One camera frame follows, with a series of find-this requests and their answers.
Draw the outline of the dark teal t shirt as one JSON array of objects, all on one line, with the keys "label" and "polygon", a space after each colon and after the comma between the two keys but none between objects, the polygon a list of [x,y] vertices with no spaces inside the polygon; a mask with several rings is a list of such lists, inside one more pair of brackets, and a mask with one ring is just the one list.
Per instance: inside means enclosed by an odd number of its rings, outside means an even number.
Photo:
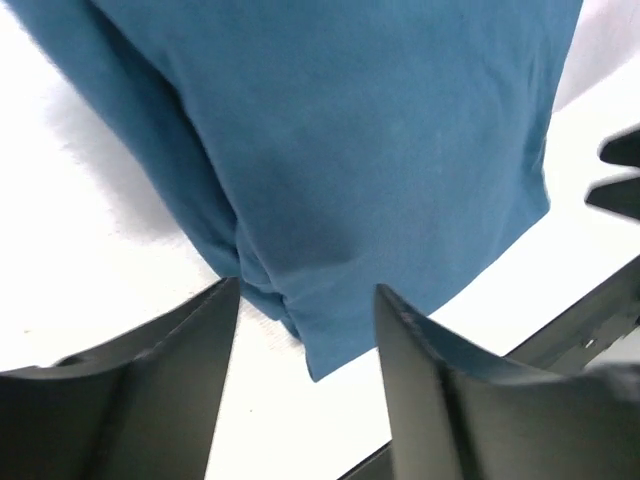
[{"label": "dark teal t shirt", "polygon": [[549,209],[578,1],[14,1],[194,247],[320,380]]}]

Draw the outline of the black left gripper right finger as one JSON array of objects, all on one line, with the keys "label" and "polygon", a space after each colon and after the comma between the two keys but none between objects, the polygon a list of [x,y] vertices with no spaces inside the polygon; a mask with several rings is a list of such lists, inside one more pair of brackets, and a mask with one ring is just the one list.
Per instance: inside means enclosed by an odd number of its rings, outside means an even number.
[{"label": "black left gripper right finger", "polygon": [[635,479],[639,368],[558,375],[499,357],[389,287],[375,322],[399,479]]}]

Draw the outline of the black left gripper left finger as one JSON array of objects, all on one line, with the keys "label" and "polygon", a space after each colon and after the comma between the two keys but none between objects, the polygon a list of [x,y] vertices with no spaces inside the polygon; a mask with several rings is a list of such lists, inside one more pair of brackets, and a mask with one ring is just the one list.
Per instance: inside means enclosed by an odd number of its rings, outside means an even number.
[{"label": "black left gripper left finger", "polygon": [[1,375],[5,479],[201,479],[240,302],[224,279],[50,367]]}]

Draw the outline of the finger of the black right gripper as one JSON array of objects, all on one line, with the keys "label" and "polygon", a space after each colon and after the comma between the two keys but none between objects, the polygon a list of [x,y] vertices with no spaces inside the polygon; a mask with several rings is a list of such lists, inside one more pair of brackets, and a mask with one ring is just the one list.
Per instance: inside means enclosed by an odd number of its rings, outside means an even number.
[{"label": "finger of the black right gripper", "polygon": [[593,187],[585,203],[634,220],[640,219],[640,179],[627,178]]},{"label": "finger of the black right gripper", "polygon": [[606,140],[599,158],[604,163],[639,168],[640,130],[629,130]]}]

